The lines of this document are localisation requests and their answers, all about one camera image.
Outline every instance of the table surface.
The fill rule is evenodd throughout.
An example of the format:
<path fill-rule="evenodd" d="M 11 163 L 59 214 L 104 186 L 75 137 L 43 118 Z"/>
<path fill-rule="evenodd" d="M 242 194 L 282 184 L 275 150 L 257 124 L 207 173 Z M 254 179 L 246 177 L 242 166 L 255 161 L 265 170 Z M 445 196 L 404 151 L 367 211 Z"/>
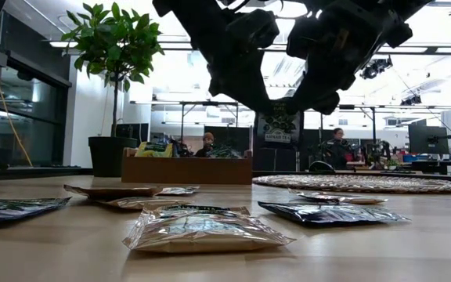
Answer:
<path fill-rule="evenodd" d="M 137 186 L 68 176 L 0 181 L 0 198 L 69 197 L 63 184 Z M 74 195 L 67 207 L 0 229 L 0 281 L 451 281 L 451 195 L 380 195 L 412 222 L 311 229 L 257 201 L 295 198 L 263 186 L 202 186 L 196 204 L 246 206 L 297 240 L 281 248 L 210 255 L 147 255 L 121 240 L 138 212 Z"/>

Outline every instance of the black plant pot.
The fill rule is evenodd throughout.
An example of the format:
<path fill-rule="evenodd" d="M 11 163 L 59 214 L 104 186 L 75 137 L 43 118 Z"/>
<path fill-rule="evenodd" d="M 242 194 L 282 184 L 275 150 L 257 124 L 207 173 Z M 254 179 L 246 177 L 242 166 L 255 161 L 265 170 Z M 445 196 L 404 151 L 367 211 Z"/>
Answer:
<path fill-rule="evenodd" d="M 123 149 L 136 148 L 137 139 L 123 137 L 89 137 L 93 175 L 121 177 Z"/>

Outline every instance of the wooden box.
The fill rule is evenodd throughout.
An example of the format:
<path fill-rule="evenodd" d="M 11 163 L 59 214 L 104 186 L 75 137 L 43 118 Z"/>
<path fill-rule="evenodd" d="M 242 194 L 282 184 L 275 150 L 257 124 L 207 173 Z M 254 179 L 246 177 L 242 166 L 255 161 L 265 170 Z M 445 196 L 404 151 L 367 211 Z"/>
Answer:
<path fill-rule="evenodd" d="M 124 150 L 123 183 L 251 185 L 251 157 L 135 157 L 135 152 Z"/>

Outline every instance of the round placemat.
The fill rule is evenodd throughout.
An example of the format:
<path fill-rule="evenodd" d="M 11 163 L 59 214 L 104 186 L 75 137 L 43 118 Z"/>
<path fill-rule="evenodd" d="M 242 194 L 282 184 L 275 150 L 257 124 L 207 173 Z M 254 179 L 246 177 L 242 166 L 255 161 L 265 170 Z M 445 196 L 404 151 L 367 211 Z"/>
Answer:
<path fill-rule="evenodd" d="M 451 193 L 451 181 L 368 175 L 272 175 L 255 184 L 292 189 L 363 193 Z"/>

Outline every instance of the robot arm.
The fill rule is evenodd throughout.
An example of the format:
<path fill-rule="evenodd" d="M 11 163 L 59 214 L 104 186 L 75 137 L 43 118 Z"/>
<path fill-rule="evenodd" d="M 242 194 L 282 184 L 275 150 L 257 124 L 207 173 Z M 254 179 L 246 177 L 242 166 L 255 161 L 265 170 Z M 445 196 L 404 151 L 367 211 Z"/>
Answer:
<path fill-rule="evenodd" d="M 236 0 L 220 1 L 229 5 Z M 355 73 L 382 45 L 394 48 L 411 38 L 405 20 L 432 0 L 291 1 L 303 3 L 314 14 L 322 12 L 317 19 L 297 18 L 289 35 L 287 54 L 305 60 L 305 72 L 288 100 L 288 110 L 313 108 L 331 114 L 339 103 L 337 90 L 349 89 Z M 159 16 L 172 11 L 193 48 L 201 51 L 213 96 L 223 93 L 257 112 L 272 111 L 260 71 L 262 48 L 280 33 L 272 12 L 238 13 L 221 9 L 215 0 L 153 0 L 153 5 Z"/>

